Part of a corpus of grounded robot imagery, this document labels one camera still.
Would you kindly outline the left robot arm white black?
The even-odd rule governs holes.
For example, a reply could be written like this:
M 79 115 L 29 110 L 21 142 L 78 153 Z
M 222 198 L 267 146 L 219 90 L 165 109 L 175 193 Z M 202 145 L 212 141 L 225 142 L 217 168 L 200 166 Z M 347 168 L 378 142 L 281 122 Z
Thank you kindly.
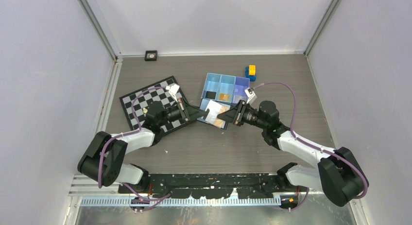
M 140 129 L 120 134 L 96 133 L 77 170 L 95 180 L 99 187 L 108 187 L 114 182 L 128 183 L 136 192 L 143 193 L 148 189 L 149 180 L 143 176 L 141 167 L 123 162 L 126 154 L 158 144 L 166 136 L 162 127 L 167 123 L 177 120 L 192 123 L 207 115 L 208 111 L 190 105 L 183 98 L 168 108 L 160 101 L 152 102 Z

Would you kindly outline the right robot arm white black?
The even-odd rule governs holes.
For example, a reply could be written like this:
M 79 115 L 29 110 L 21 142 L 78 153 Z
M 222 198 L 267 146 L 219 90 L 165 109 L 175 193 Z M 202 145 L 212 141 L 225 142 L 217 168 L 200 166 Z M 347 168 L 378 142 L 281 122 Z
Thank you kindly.
M 263 101 L 254 109 L 240 101 L 217 117 L 236 126 L 246 123 L 262 129 L 261 135 L 269 146 L 293 154 L 310 165 L 308 168 L 291 162 L 279 169 L 277 184 L 283 191 L 295 186 L 314 189 L 340 207 L 366 195 L 369 182 L 353 153 L 345 147 L 321 146 L 296 134 L 280 121 L 274 102 Z

